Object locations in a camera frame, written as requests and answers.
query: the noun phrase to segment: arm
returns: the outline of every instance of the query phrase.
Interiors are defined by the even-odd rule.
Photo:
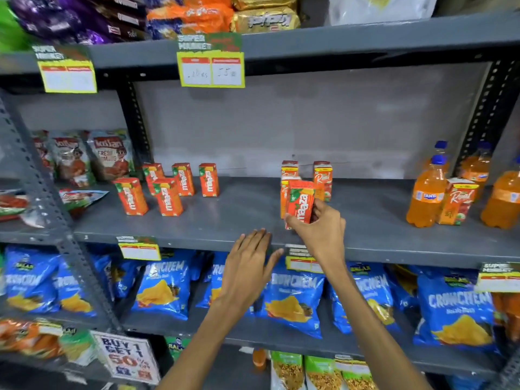
[[[219,297],[157,390],[202,388],[227,333],[259,297],[283,254],[283,249],[278,249],[264,266],[270,237],[264,230],[255,230],[235,242],[226,259]]]
[[[345,219],[320,200],[315,200],[313,212],[316,221],[311,224],[290,215],[285,219],[334,287],[377,386],[380,390],[432,390],[368,306],[347,270],[343,242]]]

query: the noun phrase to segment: orange soda bottle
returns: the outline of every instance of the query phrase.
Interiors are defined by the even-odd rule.
[[[491,198],[480,214],[486,226],[512,228],[520,215],[520,156],[513,171],[506,171],[493,185]]]
[[[478,143],[477,151],[467,157],[460,164],[459,177],[470,180],[478,185],[473,202],[482,196],[482,191],[489,177],[489,162],[491,161],[491,144],[481,141]]]
[[[445,156],[447,147],[448,147],[448,142],[447,141],[437,141],[435,143],[435,152],[433,153],[432,156],[434,156],[436,154],[442,154],[442,155]],[[424,162],[423,171],[427,170],[430,167],[431,163],[432,163],[432,157],[428,157],[426,159],[426,161]],[[448,175],[448,169],[449,168],[450,168],[450,162],[446,160],[446,164],[443,165],[444,176]]]
[[[443,171],[445,164],[445,156],[434,155],[428,169],[415,181],[412,202],[406,214],[406,221],[410,224],[416,227],[430,227],[437,219],[448,186]]]

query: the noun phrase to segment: hand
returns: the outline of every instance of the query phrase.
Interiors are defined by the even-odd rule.
[[[237,307],[239,309],[238,318],[259,297],[271,278],[273,267],[283,255],[283,249],[273,252],[264,267],[270,238],[271,233],[265,234],[264,229],[254,230],[248,236],[242,234],[227,256],[222,277],[222,289],[217,300]]]
[[[285,221],[302,238],[309,253],[320,263],[323,272],[331,277],[345,264],[345,219],[338,210],[321,200],[314,200],[311,224],[303,223],[295,216],[285,214]]]

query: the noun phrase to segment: real juice box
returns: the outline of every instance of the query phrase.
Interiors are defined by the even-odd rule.
[[[285,205],[287,203],[287,192],[289,191],[290,180],[300,180],[299,176],[282,176],[280,183],[280,217],[283,219],[285,216]]]
[[[146,163],[142,166],[142,170],[145,173],[148,189],[150,189],[150,193],[154,196],[155,190],[153,189],[153,181],[164,178],[162,165],[160,163]]]
[[[296,216],[304,223],[310,223],[314,203],[314,182],[290,180],[285,209],[289,215]],[[285,223],[285,229],[291,228]]]
[[[282,176],[300,176],[296,160],[282,161]]]
[[[119,193],[127,215],[144,215],[148,212],[145,195],[137,178],[118,178],[112,181]]]
[[[437,223],[459,226],[466,220],[467,212],[475,199],[478,184],[462,178],[448,179]]]
[[[330,201],[332,196],[332,165],[328,161],[314,162],[314,183],[323,183],[324,201]]]
[[[183,211],[175,178],[158,178],[153,181],[159,211],[163,216],[179,216]]]
[[[199,165],[200,186],[203,197],[218,197],[220,188],[218,187],[217,164],[202,163]]]
[[[195,194],[193,175],[190,163],[175,163],[172,165],[173,177],[177,181],[179,196],[192,196]]]

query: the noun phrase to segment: juice box held in hand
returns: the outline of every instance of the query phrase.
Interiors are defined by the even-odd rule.
[[[150,189],[150,193],[152,194],[152,196],[154,196],[156,192],[153,188],[153,181],[159,178],[164,178],[162,165],[160,163],[148,163],[142,166],[142,170],[145,173],[148,189]]]
[[[127,215],[144,215],[148,212],[145,195],[137,178],[118,178],[112,181],[119,193]]]
[[[285,205],[287,203],[287,192],[289,191],[290,180],[301,180],[299,176],[282,176],[280,183],[280,217],[285,216]]]
[[[199,165],[200,186],[203,197],[218,197],[220,189],[218,187],[217,164],[202,163]]]
[[[173,177],[177,181],[179,196],[192,196],[195,194],[193,175],[190,163],[175,163],[172,165]]]
[[[328,161],[314,162],[314,183],[323,183],[324,201],[330,201],[332,196],[332,165]]]
[[[437,223],[459,226],[465,221],[467,212],[475,199],[478,184],[462,178],[448,179]]]
[[[300,176],[296,160],[282,161],[282,176]]]
[[[285,209],[289,215],[296,216],[304,223],[310,223],[313,212],[314,182],[307,180],[290,180],[287,191],[287,203]],[[291,228],[285,223],[285,229]]]
[[[179,216],[183,211],[175,178],[159,178],[153,181],[153,188],[163,216]]]

